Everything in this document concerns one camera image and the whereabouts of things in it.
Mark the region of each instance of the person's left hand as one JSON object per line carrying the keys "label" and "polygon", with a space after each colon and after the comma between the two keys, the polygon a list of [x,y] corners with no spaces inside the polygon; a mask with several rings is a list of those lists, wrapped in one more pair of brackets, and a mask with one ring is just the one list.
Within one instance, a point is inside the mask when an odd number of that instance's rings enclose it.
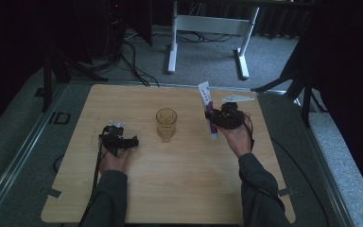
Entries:
{"label": "person's left hand", "polygon": [[106,170],[118,170],[125,172],[126,161],[132,148],[127,148],[123,155],[119,158],[110,153],[104,146],[101,150],[101,162],[99,164],[99,172],[103,174]]}

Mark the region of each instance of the gray carpet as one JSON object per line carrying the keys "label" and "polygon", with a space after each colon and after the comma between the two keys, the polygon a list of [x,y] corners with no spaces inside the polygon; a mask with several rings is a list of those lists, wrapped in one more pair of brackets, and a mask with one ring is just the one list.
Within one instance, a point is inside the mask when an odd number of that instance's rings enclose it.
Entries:
{"label": "gray carpet", "polygon": [[[153,47],[138,37],[128,41],[135,46],[136,65],[161,83],[197,85],[208,80],[211,86],[245,89],[255,88],[278,78],[297,43],[297,40],[286,38],[269,40],[264,37],[252,37],[246,54],[251,78],[241,80],[233,58],[233,49],[242,42],[240,37],[232,37],[224,43],[179,43],[176,73],[173,75],[165,72],[169,38],[156,37]],[[131,61],[131,48],[128,45],[123,45],[123,53]],[[126,67],[124,61],[119,62],[118,66],[120,67],[104,69],[97,73],[110,79],[110,84],[138,81],[129,71],[122,69]],[[85,98],[94,83],[85,76],[74,75],[55,108],[56,112],[71,114],[70,122],[68,125],[48,124],[44,127],[22,171],[0,206],[0,226],[60,226],[41,221],[40,214],[46,200],[46,195],[41,194],[41,190],[50,187],[55,179],[56,173],[52,165],[65,152]],[[21,147],[33,124],[43,116],[43,113],[40,113],[43,100],[33,96],[42,85],[40,71],[30,78],[0,119],[0,176]],[[289,82],[286,82],[275,89],[286,90],[288,85]],[[320,197],[331,226],[339,226],[313,161],[313,152],[309,146],[311,141],[304,136],[310,130],[301,122],[299,107],[292,100],[272,93],[260,95],[259,101],[270,136],[281,143],[297,160]],[[325,216],[303,175],[278,145],[274,144],[274,147],[286,184],[296,192],[291,197],[297,216],[293,226],[326,226]]]}

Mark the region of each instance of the glass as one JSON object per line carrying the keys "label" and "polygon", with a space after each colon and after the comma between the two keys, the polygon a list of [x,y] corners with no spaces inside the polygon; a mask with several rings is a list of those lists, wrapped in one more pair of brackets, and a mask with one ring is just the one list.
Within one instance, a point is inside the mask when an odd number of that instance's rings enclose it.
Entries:
{"label": "glass", "polygon": [[157,112],[157,131],[162,138],[162,142],[169,143],[170,137],[176,132],[176,120],[178,115],[169,108],[161,109]]}

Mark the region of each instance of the person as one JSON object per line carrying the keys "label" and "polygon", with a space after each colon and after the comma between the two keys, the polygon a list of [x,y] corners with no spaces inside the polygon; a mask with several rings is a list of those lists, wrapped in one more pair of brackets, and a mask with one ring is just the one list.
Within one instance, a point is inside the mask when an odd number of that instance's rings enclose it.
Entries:
{"label": "person", "polygon": [[[283,205],[277,197],[274,198],[278,193],[275,178],[251,152],[253,140],[250,114],[246,113],[245,124],[235,130],[220,127],[218,129],[225,135],[229,147],[238,159],[242,179],[244,226],[290,226]],[[102,149],[99,167],[102,177],[93,193],[93,203],[82,226],[124,226],[128,180],[124,171],[130,150],[131,148],[126,149],[124,154],[117,158],[106,149]]]}

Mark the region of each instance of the toothpaste tube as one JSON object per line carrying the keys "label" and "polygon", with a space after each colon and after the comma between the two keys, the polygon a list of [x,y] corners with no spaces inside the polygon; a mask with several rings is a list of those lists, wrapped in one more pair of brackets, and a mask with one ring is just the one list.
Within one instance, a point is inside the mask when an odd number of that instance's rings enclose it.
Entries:
{"label": "toothpaste tube", "polygon": [[[209,90],[209,83],[208,81],[199,84],[199,93],[201,94],[202,104],[204,105],[204,110],[208,113],[214,112],[214,106],[211,99],[211,93]],[[212,139],[217,139],[217,128],[214,124],[208,120],[209,130],[211,132]]]}

